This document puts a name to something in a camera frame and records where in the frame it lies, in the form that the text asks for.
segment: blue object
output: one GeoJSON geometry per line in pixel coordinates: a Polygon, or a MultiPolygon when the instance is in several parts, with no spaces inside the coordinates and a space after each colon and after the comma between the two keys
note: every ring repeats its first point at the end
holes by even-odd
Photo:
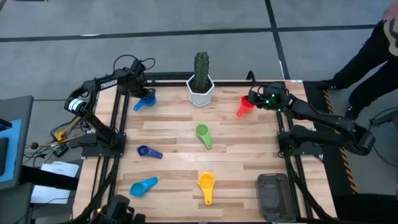
{"type": "Polygon", "coordinates": [[[142,197],[146,190],[157,183],[157,177],[151,177],[147,180],[137,182],[131,186],[130,195],[135,197],[142,197]]]}
{"type": "Polygon", "coordinates": [[[151,157],[158,158],[158,159],[163,158],[163,154],[161,152],[153,150],[148,146],[138,147],[137,152],[140,156],[151,156],[151,157]]]}
{"type": "Polygon", "coordinates": [[[14,178],[14,169],[17,159],[19,133],[21,132],[21,120],[11,121],[12,128],[0,131],[0,138],[8,138],[6,154],[6,166],[3,175],[0,175],[0,183],[14,178]]]}
{"type": "Polygon", "coordinates": [[[142,108],[142,106],[154,106],[156,103],[156,98],[142,98],[138,101],[138,103],[134,106],[134,111],[137,111],[142,108]]]}

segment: white paper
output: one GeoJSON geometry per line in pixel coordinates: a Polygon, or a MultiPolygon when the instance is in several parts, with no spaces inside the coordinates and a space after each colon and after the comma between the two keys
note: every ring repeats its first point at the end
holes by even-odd
{"type": "MultiPolygon", "coordinates": [[[[69,164],[66,162],[53,162],[51,164],[43,164],[41,170],[53,172],[55,174],[66,175],[69,177],[76,176],[77,170],[79,169],[78,165],[69,164]]],[[[53,187],[44,187],[35,185],[32,193],[32,197],[30,198],[31,203],[58,203],[58,204],[66,204],[68,202],[69,190],[61,190],[53,187]]]]}

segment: red measuring cup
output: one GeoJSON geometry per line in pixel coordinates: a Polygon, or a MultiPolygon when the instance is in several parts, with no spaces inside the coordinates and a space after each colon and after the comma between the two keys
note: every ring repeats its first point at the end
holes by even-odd
{"type": "Polygon", "coordinates": [[[239,107],[238,111],[236,112],[236,116],[242,116],[245,112],[249,112],[253,110],[254,105],[248,102],[248,96],[242,96],[241,106],[239,107]]]}

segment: cactus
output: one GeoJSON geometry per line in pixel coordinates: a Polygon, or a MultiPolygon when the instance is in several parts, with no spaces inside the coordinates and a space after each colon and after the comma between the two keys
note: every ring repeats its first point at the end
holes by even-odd
{"type": "Polygon", "coordinates": [[[193,87],[197,93],[206,93],[208,91],[209,74],[209,55],[207,52],[198,52],[195,56],[195,77],[193,78],[193,87]]]}

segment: shoe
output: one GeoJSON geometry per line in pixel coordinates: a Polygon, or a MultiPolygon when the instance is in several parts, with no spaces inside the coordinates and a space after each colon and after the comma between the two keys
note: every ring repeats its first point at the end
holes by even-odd
{"type": "Polygon", "coordinates": [[[355,120],[358,118],[359,113],[362,111],[362,109],[363,109],[363,108],[358,108],[358,107],[349,106],[349,107],[347,108],[345,117],[348,118],[348,119],[351,119],[351,120],[355,121],[355,120]]]}
{"type": "Polygon", "coordinates": [[[333,80],[319,81],[319,82],[317,82],[316,87],[319,90],[339,90],[339,89],[341,89],[333,83],[333,80]]]}

